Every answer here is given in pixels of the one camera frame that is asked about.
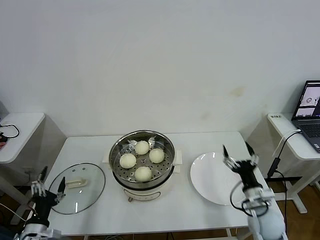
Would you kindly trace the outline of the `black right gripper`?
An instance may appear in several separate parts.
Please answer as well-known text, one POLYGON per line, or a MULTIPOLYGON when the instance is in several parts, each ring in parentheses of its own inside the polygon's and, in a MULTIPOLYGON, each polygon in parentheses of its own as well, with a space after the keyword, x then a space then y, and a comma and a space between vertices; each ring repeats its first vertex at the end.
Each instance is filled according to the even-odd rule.
POLYGON ((228 151, 223 145, 223 163, 231 169, 234 173, 240 175, 243 183, 242 190, 245 192, 253 188, 262 188, 263 186, 257 181, 254 174, 254 170, 259 162, 259 156, 255 153, 253 148, 245 142, 248 153, 250 155, 250 160, 236 161, 234 158, 230 157, 228 151))

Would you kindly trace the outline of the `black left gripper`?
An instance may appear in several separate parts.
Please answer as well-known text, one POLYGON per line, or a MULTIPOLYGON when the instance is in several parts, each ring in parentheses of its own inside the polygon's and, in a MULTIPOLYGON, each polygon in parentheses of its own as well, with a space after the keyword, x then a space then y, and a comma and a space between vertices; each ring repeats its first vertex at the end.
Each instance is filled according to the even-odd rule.
POLYGON ((49 222, 51 208, 56 206, 65 196, 65 177, 62 178, 56 194, 45 189, 44 182, 47 170, 48 167, 45 166, 36 180, 31 183, 31 200, 35 203, 35 214, 27 222, 49 222))

